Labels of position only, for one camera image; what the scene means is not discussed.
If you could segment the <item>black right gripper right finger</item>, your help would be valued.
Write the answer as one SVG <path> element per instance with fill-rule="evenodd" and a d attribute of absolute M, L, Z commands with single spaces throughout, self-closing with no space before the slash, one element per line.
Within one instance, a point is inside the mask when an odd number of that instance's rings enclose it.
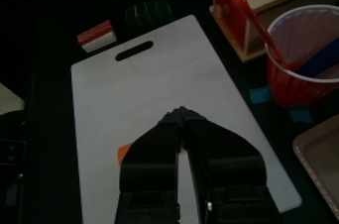
<path fill-rule="evenodd" d="M 202 224 L 281 224 L 259 150 L 198 112 L 183 111 Z"/>

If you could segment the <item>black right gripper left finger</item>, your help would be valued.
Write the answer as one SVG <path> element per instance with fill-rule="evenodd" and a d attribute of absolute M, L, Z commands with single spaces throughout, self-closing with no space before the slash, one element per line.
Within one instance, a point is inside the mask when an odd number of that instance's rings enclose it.
<path fill-rule="evenodd" d="M 134 141 L 123 157 L 114 224 L 178 224 L 179 110 Z"/>

